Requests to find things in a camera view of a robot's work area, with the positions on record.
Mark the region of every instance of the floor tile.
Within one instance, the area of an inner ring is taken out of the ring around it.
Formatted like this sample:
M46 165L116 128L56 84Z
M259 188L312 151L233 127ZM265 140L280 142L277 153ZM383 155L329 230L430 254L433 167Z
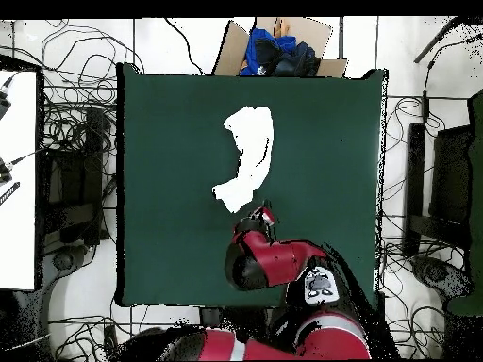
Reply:
M379 18L377 68L390 71L388 94L422 95L427 65L438 49L473 36L468 27L450 32L419 64L414 59L448 21L448 17ZM468 98L483 86L481 41L454 46L441 52L431 69L429 96Z
M83 325L82 323L53 323L49 326L49 329L51 333L50 343L54 357L59 356L64 359L79 357L75 360L76 362L85 362L85 353L88 356L89 361L93 362L95 361L95 358L92 353L95 350L97 359L100 362L107 361L106 354L103 349L95 347L93 348L92 345L87 341L87 339L91 340L94 346L96 344L104 344L104 329L102 324ZM77 342L64 346L62 350L60 346L66 343L67 339L69 339L69 343L75 341L76 339Z
M200 322L199 308L196 306L145 305L134 306L132 309L133 323L188 323Z
M375 67L377 17L343 17L343 56L346 77L361 78Z
M186 36L193 62L205 74L211 74L228 18L169 20ZM190 63L183 37L162 18L136 20L136 52L147 74L200 74Z
M12 46L12 37L11 37L11 23L6 23L0 21L0 45L11 47ZM2 56L10 56L12 55L11 50L9 49L2 49L0 48L0 55Z

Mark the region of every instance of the white floor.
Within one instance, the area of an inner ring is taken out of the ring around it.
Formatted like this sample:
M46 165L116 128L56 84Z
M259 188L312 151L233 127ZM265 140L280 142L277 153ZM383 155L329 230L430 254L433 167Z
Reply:
M325 58L337 58L339 54L339 18L335 17L313 17L333 27L333 34L325 51ZM343 55L348 58L346 76L362 77L368 70L385 68L389 70L388 86L388 117L394 110L397 102L405 96L421 96L423 92L427 64L435 54L435 51L442 45L453 41L461 41L475 32L468 28L458 28L447 35L444 40L435 46L435 50L429 53L420 64L414 64L414 58L429 43L434 35L442 28L448 17L344 17L343 22ZM253 18L235 18L235 21L245 30L253 24ZM221 39L225 31L227 19L181 19L177 18L174 23L186 35L192 53L192 59L209 74L213 68L218 55ZM178 51L179 48L186 49L183 38L177 34L162 19L133 20L69 20L69 25L88 27L72 28L82 32L69 32L65 35L48 42L46 39L58 28L53 25L59 21L27 21L26 23L15 23L15 47L25 49L38 59L42 59L42 42L44 48L43 62L49 67L59 67L62 71L81 73L82 67L89 56L93 54L104 55L107 58L114 56L115 62L133 61L131 52L107 40L80 41L75 45L70 56L67 52L78 39L88 37L101 37L99 32L93 31L91 27L100 29L123 42L128 47L135 48L142 60L144 70L149 74L161 73L182 73L198 74L196 68L190 64L186 51ZM11 32L1 29L0 44L11 46ZM462 44L445 50L433 67L428 83L428 95L430 97L451 97L453 99L431 99L431 112L439 116L445 126L453 127L469 122L466 101L468 97L483 88L483 67L482 56L478 49L481 42ZM0 49L0 54L9 54L11 51ZM30 57L15 51L15 57L33 61ZM138 67L141 64L138 59L135 61ZM94 57L87 64L84 74L91 76L104 76L108 69L109 76L115 75L112 65L105 58ZM61 82L58 74L46 72L45 74L53 85L66 85ZM395 138L405 139L408 125L421 121L421 110L419 107L407 109L414 114L414 117L398 112L401 127L395 117L389 120L388 134ZM391 137L387 137L388 145L392 148L386 156L385 167L385 188L401 181L405 176L406 168L406 145L401 141L397 143ZM426 140L426 165L432 165L432 139ZM108 172L115 172L115 163L112 160L108 166ZM425 180L425 212L429 202L431 184L431 172L427 173ZM385 197L391 197L399 186L389 189ZM391 199L384 202L384 211L390 215L383 223L383 236L385 242L397 242L400 236L399 228L402 226L403 193L401 190ZM109 198L106 206L116 206L115 194ZM108 230L116 239L115 211L106 210ZM449 258L449 251L441 252L442 259ZM456 266L461 265L461 259L453 256L451 260ZM115 275L116 251L111 240L103 241L97 249L94 261L88 267L73 274L70 277L58 282L50 304L50 320L63 320L76 318L66 323L51 324L51 344L54 348L63 343L71 333L85 322L82 317L89 318L90 322L96 322L100 318L95 316L108 316L109 305L116 285ZM387 304L388 321L406 319L405 308L402 303L393 296L398 294L406 303L408 312L422 305L433 305L441 307L441 302L432 289L419 284L410 272L394 267L394 270L387 269L385 273L385 286L389 298ZM114 306L112 309L113 318L125 324L126 331L132 329L137 333L140 328L145 329L151 324L172 324L177 321L198 323L198 309L194 307L174 306L150 306L145 314L145 306L135 306L132 309ZM425 310L418 313L415 321L419 323L422 330L430 330L431 327L442 329L442 318L435 312ZM405 340L408 336L408 323L401 321L391 325L396 340ZM97 337L102 342L102 328L97 332ZM120 341L128 339L129 335L118 330ZM431 356L438 356L440 350L437 346L428 345ZM412 346L400 346L401 355L410 357L414 352ZM76 346L69 346L64 355L76 356L81 352ZM422 357L416 353L415 358Z

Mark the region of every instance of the blue cloth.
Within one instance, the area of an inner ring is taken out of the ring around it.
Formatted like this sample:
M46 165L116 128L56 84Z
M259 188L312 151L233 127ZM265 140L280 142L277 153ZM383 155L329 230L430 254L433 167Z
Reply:
M257 63L257 51L255 49L255 41L257 39L267 39L279 47L284 53L289 53L295 48L296 38L294 36L282 36L281 38L274 38L265 29L254 28L248 46L246 47L245 59L248 64L240 72L240 76L256 75L260 65Z

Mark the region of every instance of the wire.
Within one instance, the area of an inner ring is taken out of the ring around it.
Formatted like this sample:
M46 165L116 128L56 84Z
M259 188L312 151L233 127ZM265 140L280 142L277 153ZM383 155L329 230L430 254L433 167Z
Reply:
M11 76L9 79L7 79L7 80L5 81L5 83L4 83L2 86L3 86L4 88L7 88L8 86L10 86L10 83L11 83L11 81L13 80L13 78L14 78L14 77L15 77L17 74L19 74L19 73L21 73L21 72L22 72L22 71L17 71L17 72L16 72L15 74L13 74L13 75L12 75L12 76Z
M41 341L41 340L44 340L44 339L50 337L50 335L51 334L49 333L48 335L45 335L45 336L42 336L42 337L38 337L35 340L28 341L27 343L20 344L18 346L10 347L9 349L5 349L4 351L11 351L11 350L20 349L20 348L25 347L25 346L29 346L31 344L37 343L38 341Z
M198 71L200 72L201 75L206 75L203 70L198 66L198 64L196 64L193 60L192 60L192 53L190 51L190 43L188 42L188 39L186 39L186 36L183 34L183 32L181 32L172 22L170 22L167 18L164 18L164 21L166 21L166 23L172 27L177 33L179 33L183 39L185 40L186 42L186 46L188 48L188 58L190 59L190 63L192 65L194 65Z
M481 41L483 39L483 33L479 33L478 35L475 35L475 36L472 36L471 38L468 38L468 39L465 39L463 41L457 41L457 42L453 42L453 43L448 43L448 44L445 44L444 46L440 47L438 49L438 51L435 53L435 55L433 56L433 58L431 59L431 61L429 61L429 63L427 64L427 73L426 73L426 79L425 79L425 88L423 90L423 93L427 93L427 82L428 82L428 79L429 79L429 72L431 71L431 68L433 68L435 62L436 62L436 58L440 56L441 52L444 50L444 49L447 49L448 47L453 47L453 46L457 46L457 45L460 45L460 44L463 44L463 43L471 43L473 41Z
M147 315L147 310L149 309L151 305L148 305L146 307L146 310L144 311L144 316L142 317L142 320L141 320L141 323L140 323L140 330L138 331L138 334L141 332L141 328L142 328L142 323L144 322L144 319L146 318L146 315Z

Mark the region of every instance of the black cable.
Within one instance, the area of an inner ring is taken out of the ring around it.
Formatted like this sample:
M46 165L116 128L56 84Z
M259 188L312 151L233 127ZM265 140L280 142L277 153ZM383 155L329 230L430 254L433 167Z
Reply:
M429 63L427 64L427 74L426 74L426 78L425 78L425 88L423 89L423 93L424 93L423 96L425 96L427 94L427 81L429 79L429 72L431 71L431 68L433 68L433 66L436 62L436 58L441 54L441 52L444 49L447 49L448 47L452 47L452 46L457 46L457 45L460 45L460 44L463 44L463 43L471 43L473 41L481 41L481 40L483 40L483 33L479 33L478 35L472 36L471 38L465 39L463 41L448 43L448 44L445 44L444 46L440 47L438 49L438 51L435 53L435 55L433 56L433 58L431 59L431 61L429 61Z
M198 71L200 72L201 75L206 75L203 70L198 66L198 64L196 64L193 60L192 60L192 53L190 51L190 43L188 42L188 39L186 39L186 36L183 34L183 32L181 32L172 22L170 22L167 18L164 18L164 21L166 21L166 23L172 27L177 33L179 33L183 39L185 40L186 42L186 46L188 48L188 58L190 59L190 63L192 65L194 65Z
M13 74L13 75L12 75L12 76L11 76L9 79L7 79L7 80L5 81L5 83L2 85L2 87L4 87L4 88L8 88L8 87L10 86L10 83L11 83L11 81L13 80L13 78L14 78L14 77L15 77L17 74L19 74L20 72L21 72L21 71L17 71L15 74Z
M148 305L144 311L144 316L142 317L142 320L141 320L141 323L140 323L140 330L138 331L138 334L141 332L141 329L142 329L142 324L144 323L144 320L146 318L146 315L147 315L147 310L149 309L151 305Z

